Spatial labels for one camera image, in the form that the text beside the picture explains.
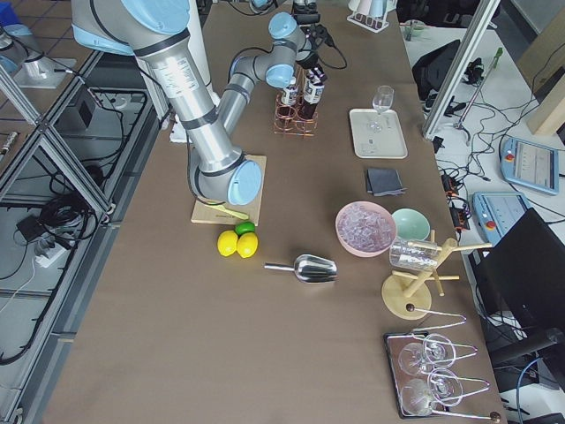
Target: liquor bottle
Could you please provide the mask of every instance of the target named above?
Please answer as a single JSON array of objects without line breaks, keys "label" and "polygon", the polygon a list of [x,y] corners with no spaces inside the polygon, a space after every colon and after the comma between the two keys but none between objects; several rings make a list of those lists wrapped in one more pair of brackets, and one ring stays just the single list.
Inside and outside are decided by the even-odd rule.
[{"label": "liquor bottle", "polygon": [[323,91],[323,82],[312,70],[309,70],[305,78],[302,104],[298,108],[298,117],[300,119],[307,120],[313,118]]},{"label": "liquor bottle", "polygon": [[293,117],[295,114],[294,105],[297,103],[298,85],[297,79],[292,77],[290,84],[281,92],[281,105],[278,114],[283,117]]}]

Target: computer monitor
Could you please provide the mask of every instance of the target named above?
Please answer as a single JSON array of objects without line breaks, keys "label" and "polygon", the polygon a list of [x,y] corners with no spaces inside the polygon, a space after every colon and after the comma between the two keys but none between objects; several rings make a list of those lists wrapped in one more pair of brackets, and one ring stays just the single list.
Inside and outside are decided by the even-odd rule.
[{"label": "computer monitor", "polygon": [[[532,341],[565,333],[565,246],[535,209],[528,209],[479,265]],[[539,344],[554,378],[565,389],[565,344]]]}]

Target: lemon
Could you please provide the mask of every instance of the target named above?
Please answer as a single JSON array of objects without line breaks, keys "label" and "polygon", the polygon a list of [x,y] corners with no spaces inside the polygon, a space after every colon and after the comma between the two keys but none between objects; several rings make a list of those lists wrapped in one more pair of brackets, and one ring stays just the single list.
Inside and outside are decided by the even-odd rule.
[{"label": "lemon", "polygon": [[218,237],[218,252],[221,256],[230,256],[237,250],[237,234],[233,230],[224,231]]},{"label": "lemon", "polygon": [[257,252],[259,239],[254,232],[243,234],[237,241],[237,252],[242,258],[249,258]]}]

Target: metal ice scoop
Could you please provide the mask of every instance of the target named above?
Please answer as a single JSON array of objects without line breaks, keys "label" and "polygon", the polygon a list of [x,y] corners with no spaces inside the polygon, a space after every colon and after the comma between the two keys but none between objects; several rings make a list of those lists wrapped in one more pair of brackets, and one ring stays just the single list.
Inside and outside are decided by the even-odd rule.
[{"label": "metal ice scoop", "polygon": [[294,274],[303,283],[333,283],[337,276],[335,262],[314,256],[313,254],[301,254],[298,256],[294,261],[294,267],[278,263],[266,263],[265,268],[294,271]]}]

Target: brown tablecloth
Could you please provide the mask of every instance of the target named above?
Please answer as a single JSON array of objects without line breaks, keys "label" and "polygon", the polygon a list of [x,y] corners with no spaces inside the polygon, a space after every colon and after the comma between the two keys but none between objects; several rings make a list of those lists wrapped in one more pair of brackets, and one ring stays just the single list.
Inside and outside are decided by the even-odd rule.
[{"label": "brown tablecloth", "polygon": [[[320,10],[349,66],[325,67],[329,80],[315,137],[273,134],[276,92],[266,85],[253,92],[233,134],[247,152],[267,156],[259,251],[246,260],[223,258],[215,241],[227,228],[190,223],[194,199],[186,188],[185,146],[169,143],[162,133],[50,400],[46,424],[400,421],[382,336],[415,323],[393,316],[380,296],[391,272],[388,255],[362,259],[347,253],[335,235],[335,216],[348,202],[377,201],[391,212],[420,210],[438,240],[454,231],[433,148],[420,135],[422,112],[398,26],[373,34],[348,23],[345,8]],[[213,6],[204,36],[216,90],[225,85],[235,52],[269,47],[269,18]],[[320,55],[340,64],[331,49]],[[409,149],[403,160],[363,160],[353,153],[349,110],[370,108],[382,84],[395,89],[394,110]],[[367,167],[398,169],[407,193],[378,199],[367,194]],[[336,283],[311,286],[291,273],[263,269],[266,261],[292,263],[302,253],[336,261]],[[479,346],[478,356],[460,361],[455,371],[494,382],[457,254],[441,268],[453,272],[463,281],[445,283],[441,299],[431,287],[433,308],[470,320],[442,334]],[[444,323],[437,317],[426,322]],[[456,410],[500,411],[497,389]]]}]

